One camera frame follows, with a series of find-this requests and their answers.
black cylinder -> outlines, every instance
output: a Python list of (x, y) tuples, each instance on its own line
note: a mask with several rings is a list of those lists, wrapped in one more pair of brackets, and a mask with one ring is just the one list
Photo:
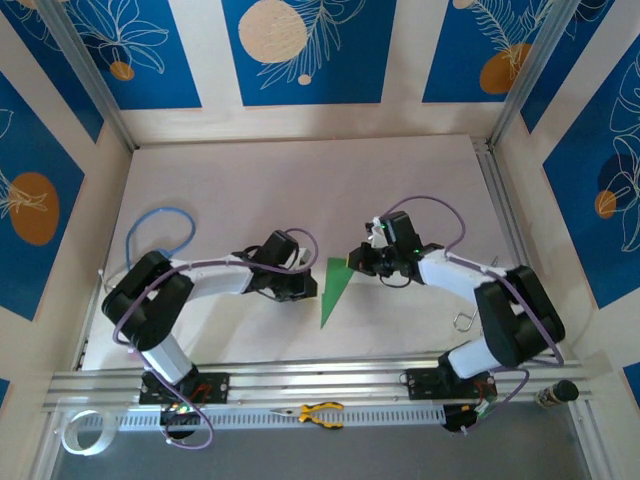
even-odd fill
[(556, 407), (566, 402), (572, 402), (580, 395), (578, 387), (571, 380), (560, 380), (535, 395), (538, 405), (545, 408)]

orange circle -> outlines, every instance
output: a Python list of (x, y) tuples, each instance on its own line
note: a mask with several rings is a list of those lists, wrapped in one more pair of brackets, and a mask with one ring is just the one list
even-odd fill
[(616, 213), (616, 196), (609, 190), (601, 191), (596, 197), (596, 213), (605, 220)]
[(121, 62), (120, 60), (113, 62), (109, 67), (109, 71), (111, 72), (111, 75), (123, 82), (128, 82), (135, 75), (131, 65)]
[[(15, 190), (10, 190), (9, 196), (18, 202), (9, 209), (13, 229), (31, 245), (46, 245), (55, 235), (60, 219), (56, 188), (47, 177), (35, 172), (18, 175), (11, 187), (11, 190)], [(34, 201), (37, 207), (30, 206), (26, 200)]]
[(511, 90), (524, 59), (529, 55), (529, 50), (531, 45), (519, 43), (509, 50), (496, 53), (482, 67), (480, 88), (492, 95), (507, 93)]

gray floor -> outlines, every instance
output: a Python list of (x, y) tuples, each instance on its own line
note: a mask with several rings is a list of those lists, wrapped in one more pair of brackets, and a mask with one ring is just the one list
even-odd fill
[(218, 431), (207, 450), (185, 452), (158, 432), (120, 433), (107, 451), (62, 451), (56, 480), (327, 480), (590, 478), (569, 411), (509, 405), (469, 437), (442, 427), (358, 427), (327, 431)]

tape roll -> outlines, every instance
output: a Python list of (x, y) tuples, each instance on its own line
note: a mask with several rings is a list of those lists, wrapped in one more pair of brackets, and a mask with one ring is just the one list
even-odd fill
[[(82, 419), (90, 415), (98, 415), (102, 418), (102, 432), (98, 439), (89, 447), (82, 448), (80, 442), (78, 442), (78, 431)], [(85, 410), (77, 413), (69, 420), (62, 430), (62, 446), (64, 449), (73, 455), (84, 455), (89, 457), (91, 455), (97, 455), (104, 452), (113, 438), (116, 436), (118, 425), (116, 419), (109, 412), (101, 410)]]

yellow handle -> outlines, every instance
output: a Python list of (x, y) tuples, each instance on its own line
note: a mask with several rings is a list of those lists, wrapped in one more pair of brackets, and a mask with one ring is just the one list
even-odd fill
[(313, 422), (316, 425), (320, 425), (323, 428), (328, 428), (329, 430), (338, 430), (339, 428), (344, 427), (343, 423), (331, 423), (331, 422), (323, 422), (319, 418), (312, 417), (311, 415), (307, 415), (304, 422)]
[(335, 408), (336, 410), (344, 410), (344, 405), (336, 402), (324, 402), (317, 403), (315, 405), (303, 405), (300, 408), (302, 413), (312, 413), (317, 412), (318, 410), (324, 410), (325, 408)]

